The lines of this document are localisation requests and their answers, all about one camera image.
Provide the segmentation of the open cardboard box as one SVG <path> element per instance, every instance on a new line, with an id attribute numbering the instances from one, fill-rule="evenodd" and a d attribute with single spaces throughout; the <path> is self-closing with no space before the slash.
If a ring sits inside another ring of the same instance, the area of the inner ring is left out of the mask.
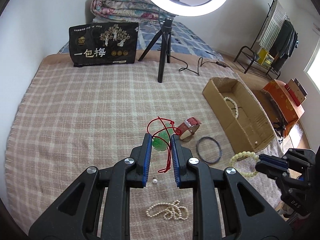
<path id="1" fill-rule="evenodd" d="M 235 153 L 259 152 L 275 138 L 273 127 L 257 98 L 242 82 L 212 77 L 202 92 Z"/>

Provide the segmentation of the blue patterned bed sheet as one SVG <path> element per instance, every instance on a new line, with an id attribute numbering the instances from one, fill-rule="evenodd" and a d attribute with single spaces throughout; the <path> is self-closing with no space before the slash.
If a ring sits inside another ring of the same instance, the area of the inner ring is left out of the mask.
<path id="1" fill-rule="evenodd" d="M 159 31 L 158 23 L 139 24 L 137 49 L 144 50 Z M 183 23 L 174 21 L 171 30 L 171 52 L 196 55 L 207 59 L 224 61 L 222 55 L 214 51 Z"/>

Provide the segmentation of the folded floral quilt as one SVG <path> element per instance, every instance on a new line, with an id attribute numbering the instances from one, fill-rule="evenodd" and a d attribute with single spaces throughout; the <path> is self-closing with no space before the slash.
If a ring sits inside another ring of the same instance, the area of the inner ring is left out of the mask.
<path id="1" fill-rule="evenodd" d="M 111 22 L 157 22 L 175 17 L 150 0 L 93 0 L 91 13 Z"/>

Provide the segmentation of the red leather watch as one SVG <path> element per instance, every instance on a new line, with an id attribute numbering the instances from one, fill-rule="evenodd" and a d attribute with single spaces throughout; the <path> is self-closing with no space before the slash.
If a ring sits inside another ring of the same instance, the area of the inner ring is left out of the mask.
<path id="1" fill-rule="evenodd" d="M 179 138 L 181 140 L 186 140 L 189 137 L 192 137 L 195 132 L 199 129 L 201 122 L 195 117 L 190 117 L 184 120 L 179 126 L 178 131 Z"/>

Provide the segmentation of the dark hanging clothes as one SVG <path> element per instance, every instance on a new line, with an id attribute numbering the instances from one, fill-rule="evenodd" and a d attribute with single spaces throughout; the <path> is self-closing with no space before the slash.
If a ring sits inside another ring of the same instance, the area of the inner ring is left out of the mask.
<path id="1" fill-rule="evenodd" d="M 269 54 L 274 58 L 271 67 L 275 72 L 280 72 L 287 59 L 292 56 L 294 49 L 298 48 L 298 44 L 298 33 L 295 31 L 293 24 L 285 20 L 269 51 Z"/>

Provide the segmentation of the red and tan box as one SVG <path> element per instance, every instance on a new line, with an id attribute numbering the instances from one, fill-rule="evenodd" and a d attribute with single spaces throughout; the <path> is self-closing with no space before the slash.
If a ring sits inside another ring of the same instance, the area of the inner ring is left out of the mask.
<path id="1" fill-rule="evenodd" d="M 297 106 L 300 106 L 306 100 L 308 93 L 297 79 L 291 79 L 285 85 L 285 88 Z"/>

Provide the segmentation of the black clothes rack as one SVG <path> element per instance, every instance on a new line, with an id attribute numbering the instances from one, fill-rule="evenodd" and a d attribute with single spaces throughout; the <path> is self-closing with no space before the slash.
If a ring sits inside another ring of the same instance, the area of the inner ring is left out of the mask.
<path id="1" fill-rule="evenodd" d="M 244 73 L 254 72 L 278 79 L 286 61 L 298 48 L 298 32 L 279 0 L 268 5 L 269 10 L 251 46 L 242 46 L 234 62 Z"/>

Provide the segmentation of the black snack bag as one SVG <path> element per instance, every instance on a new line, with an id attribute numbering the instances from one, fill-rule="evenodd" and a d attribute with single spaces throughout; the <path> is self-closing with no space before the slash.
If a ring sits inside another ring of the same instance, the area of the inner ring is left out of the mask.
<path id="1" fill-rule="evenodd" d="M 139 24 L 90 23 L 69 28 L 69 54 L 75 67 L 133 64 Z"/>

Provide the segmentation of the dark green bangle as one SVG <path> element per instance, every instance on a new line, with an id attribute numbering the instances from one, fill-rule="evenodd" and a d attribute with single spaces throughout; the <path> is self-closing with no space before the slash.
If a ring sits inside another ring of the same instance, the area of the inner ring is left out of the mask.
<path id="1" fill-rule="evenodd" d="M 213 137 L 201 137 L 196 143 L 196 154 L 200 161 L 208 164 L 217 164 L 222 157 L 222 148 Z"/>

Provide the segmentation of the orange gift box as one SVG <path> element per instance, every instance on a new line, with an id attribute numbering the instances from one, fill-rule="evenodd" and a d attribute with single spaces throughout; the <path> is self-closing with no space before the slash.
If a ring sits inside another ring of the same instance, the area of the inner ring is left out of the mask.
<path id="1" fill-rule="evenodd" d="M 262 91 L 271 96 L 277 104 L 285 124 L 284 135 L 287 137 L 291 128 L 300 120 L 304 114 L 302 105 L 297 106 L 289 91 L 285 88 L 286 83 L 280 80 L 271 80 Z"/>

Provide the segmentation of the black tripod stand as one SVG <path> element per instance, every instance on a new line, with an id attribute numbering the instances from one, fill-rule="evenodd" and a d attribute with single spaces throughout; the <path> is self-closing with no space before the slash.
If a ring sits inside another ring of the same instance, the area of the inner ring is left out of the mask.
<path id="1" fill-rule="evenodd" d="M 151 48 L 161 38 L 161 50 L 159 57 L 159 68 L 157 81 L 163 82 L 164 67 L 166 62 L 170 62 L 170 50 L 171 50 L 171 30 L 172 30 L 172 18 L 166 18 L 164 23 L 161 24 L 160 30 L 156 33 L 153 39 L 148 44 L 147 48 L 143 51 L 138 61 L 142 61 Z"/>

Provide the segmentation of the striped hanging cloth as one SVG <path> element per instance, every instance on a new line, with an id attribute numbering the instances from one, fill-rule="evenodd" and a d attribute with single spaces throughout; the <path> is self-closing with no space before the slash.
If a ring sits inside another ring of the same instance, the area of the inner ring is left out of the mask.
<path id="1" fill-rule="evenodd" d="M 257 42 L 261 48 L 266 51 L 271 49 L 286 19 L 287 14 L 284 8 L 278 0 L 274 0 L 268 18 L 263 25 L 259 37 L 257 38 Z"/>

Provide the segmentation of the yellow box on rack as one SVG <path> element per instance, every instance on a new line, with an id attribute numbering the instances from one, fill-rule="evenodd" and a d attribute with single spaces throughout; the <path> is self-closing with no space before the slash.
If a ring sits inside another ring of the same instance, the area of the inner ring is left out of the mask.
<path id="1" fill-rule="evenodd" d="M 274 58 L 266 51 L 264 48 L 261 48 L 258 52 L 258 59 L 257 63 L 263 66 L 264 68 L 268 69 L 271 67 Z"/>

